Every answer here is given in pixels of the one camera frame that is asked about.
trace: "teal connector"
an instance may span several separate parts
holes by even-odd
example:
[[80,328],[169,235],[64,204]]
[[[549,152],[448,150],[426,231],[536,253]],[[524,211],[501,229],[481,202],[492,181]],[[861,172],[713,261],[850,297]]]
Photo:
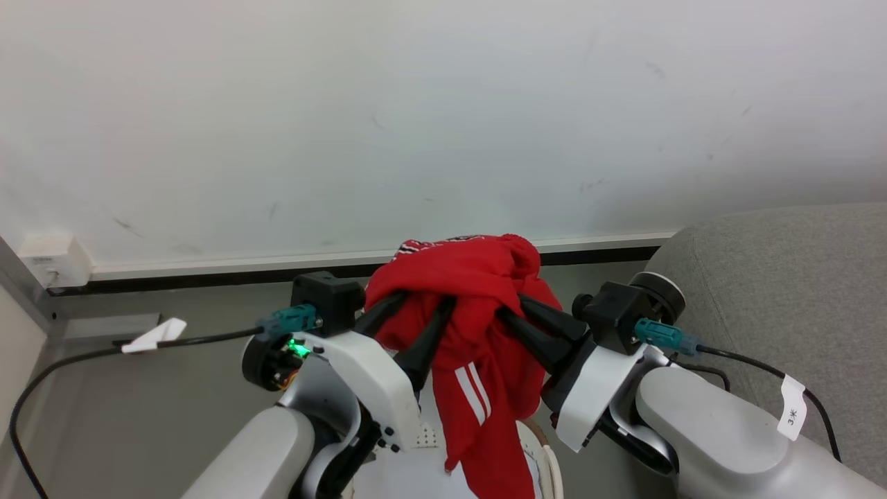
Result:
[[699,344],[699,338],[685,335],[678,326],[641,319],[634,325],[634,335],[644,343],[660,348],[670,348],[690,357],[695,357],[698,354],[696,346]]
[[260,319],[256,326],[272,336],[308,331],[318,326],[318,311],[311,305],[298,305],[278,310],[269,319]]

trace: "robotic arm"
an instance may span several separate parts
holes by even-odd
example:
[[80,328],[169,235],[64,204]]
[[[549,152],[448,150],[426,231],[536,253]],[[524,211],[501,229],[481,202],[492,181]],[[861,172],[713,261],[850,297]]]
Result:
[[[455,306],[442,300],[408,350],[391,357],[375,333],[403,305],[396,293],[355,313],[364,291],[329,273],[296,279],[293,308],[244,351],[245,378],[282,391],[194,482],[184,499],[338,498],[360,466],[408,452],[420,428],[418,392]],[[528,321],[499,318],[551,374],[542,390],[558,437],[574,451],[601,432],[698,499],[887,499],[887,492],[804,437],[791,442],[763,409],[674,364],[635,334],[673,324],[685,307],[654,273],[580,295],[572,315],[522,297]],[[616,340],[625,353],[600,345]]]

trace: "white laundry basket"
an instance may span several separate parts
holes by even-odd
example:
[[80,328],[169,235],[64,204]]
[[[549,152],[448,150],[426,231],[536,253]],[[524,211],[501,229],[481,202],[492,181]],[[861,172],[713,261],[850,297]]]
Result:
[[[563,499],[561,468],[542,430],[530,420],[517,423],[537,499]],[[394,454],[377,449],[342,493],[343,499],[474,498],[461,467],[444,473],[444,439],[425,423],[414,448]]]

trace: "black baseboard strip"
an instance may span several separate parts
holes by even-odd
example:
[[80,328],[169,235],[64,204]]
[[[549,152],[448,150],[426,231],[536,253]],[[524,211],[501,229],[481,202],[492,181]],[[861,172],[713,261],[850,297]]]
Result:
[[[586,251],[564,251],[543,253],[542,265],[582,265],[610,262],[632,262],[649,260],[658,246],[622,249],[589,249]],[[238,273],[210,273],[205,275],[176,275],[171,277],[148,277],[144,279],[120,279],[117,281],[92,281],[77,288],[54,288],[54,297],[80,295],[103,295],[112,293],[133,293],[139,291],[160,291],[164,289],[206,288],[209,286],[236,286],[239,284],[262,284],[268,282],[289,282],[301,273],[328,271],[336,277],[369,277],[381,265],[345,265],[313,267],[288,270],[268,270]]]

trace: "black cable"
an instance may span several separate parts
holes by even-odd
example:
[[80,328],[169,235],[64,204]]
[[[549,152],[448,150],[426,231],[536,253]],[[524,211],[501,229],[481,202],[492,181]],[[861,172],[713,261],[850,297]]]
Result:
[[[711,348],[710,346],[705,345],[697,345],[696,351],[702,353],[710,353],[712,355],[717,355],[718,357],[724,357],[727,359],[738,360],[739,362],[744,362],[756,368],[761,368],[768,373],[780,378],[785,379],[785,373],[778,370],[777,368],[765,364],[760,360],[754,360],[751,357],[746,357],[745,355],[740,355],[739,353],[728,352],[726,350],[719,350],[718,348]],[[828,417],[828,413],[826,412],[826,408],[823,407],[822,402],[810,391],[809,388],[804,388],[804,395],[807,399],[812,402],[812,404],[816,407],[816,410],[820,412],[820,416],[822,417],[822,423],[826,427],[826,435],[828,435],[828,444],[831,446],[832,455],[835,457],[835,460],[841,463],[841,453],[837,449],[837,439],[835,438],[835,429],[832,428],[831,419]]]
[[678,362],[677,360],[672,361],[674,364],[681,366],[682,368],[688,371],[698,371],[701,373],[709,373],[713,375],[720,376],[721,381],[724,382],[724,391],[730,393],[730,378],[726,376],[726,372],[718,369],[718,368],[709,368],[707,366],[696,366],[694,364],[685,364],[683,362]]
[[[260,327],[244,329],[242,331],[235,331],[233,333],[226,333],[223,335],[214,335],[209,337],[195,337],[170,341],[160,341],[157,342],[157,348],[205,345],[218,341],[226,341],[242,337],[251,337],[253,335],[261,333],[262,331],[263,329]],[[49,499],[49,496],[46,494],[46,491],[43,489],[43,485],[40,483],[40,480],[34,473],[34,469],[31,467],[31,463],[28,461],[27,456],[25,455],[25,449],[22,448],[21,441],[19,440],[19,414],[21,413],[21,409],[25,405],[25,401],[27,401],[27,397],[30,396],[30,394],[34,390],[36,390],[37,386],[44,379],[46,379],[47,376],[52,374],[52,372],[58,368],[63,368],[81,360],[98,359],[99,357],[107,357],[109,355],[116,355],[117,353],[123,353],[120,346],[117,346],[115,348],[106,348],[104,350],[96,350],[95,352],[83,353],[80,355],[75,355],[73,357],[68,357],[67,359],[53,362],[48,368],[41,371],[40,374],[38,374],[34,379],[31,380],[30,383],[27,384],[25,390],[22,391],[21,395],[19,395],[19,399],[16,400],[15,406],[12,408],[12,414],[9,418],[9,439],[12,442],[12,448],[15,450],[15,455],[19,458],[19,462],[21,462],[21,467],[24,468],[25,474],[27,475],[28,479],[31,480],[31,485],[34,486],[34,490],[37,492],[37,495],[40,497],[40,499]]]

